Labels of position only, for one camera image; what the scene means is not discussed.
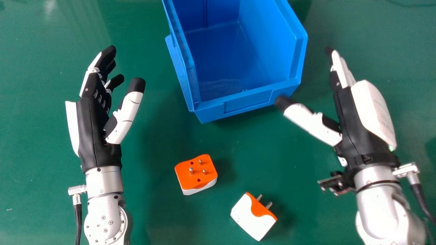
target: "robotic hand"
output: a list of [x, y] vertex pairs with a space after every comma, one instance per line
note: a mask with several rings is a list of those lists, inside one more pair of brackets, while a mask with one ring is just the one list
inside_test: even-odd
[[76, 215], [76, 245], [82, 232], [83, 193], [88, 194], [84, 230], [90, 244], [128, 245], [132, 230], [123, 197], [120, 143], [135, 119], [145, 81], [132, 79], [118, 110], [109, 118], [111, 93], [124, 81], [121, 74], [107, 80], [116, 65], [115, 55], [114, 46], [100, 52], [85, 73], [79, 101], [65, 102], [71, 143], [86, 179], [86, 185], [68, 189]]
[[420, 207], [434, 225], [436, 221], [423, 197], [417, 166], [401, 166], [392, 153], [397, 142], [383, 96], [367, 80], [356, 82], [336, 50], [326, 52], [331, 56], [330, 86], [339, 123], [285, 96], [277, 98], [276, 106], [336, 151], [344, 172], [333, 172], [318, 184], [337, 196], [356, 193], [356, 228], [365, 244], [423, 245], [426, 228], [410, 210], [399, 178], [408, 178]]

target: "flat metal prong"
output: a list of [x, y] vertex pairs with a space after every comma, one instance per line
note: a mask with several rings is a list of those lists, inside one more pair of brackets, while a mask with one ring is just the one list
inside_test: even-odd
[[269, 202], [268, 205], [265, 206], [266, 209], [269, 209], [273, 205], [273, 202]]

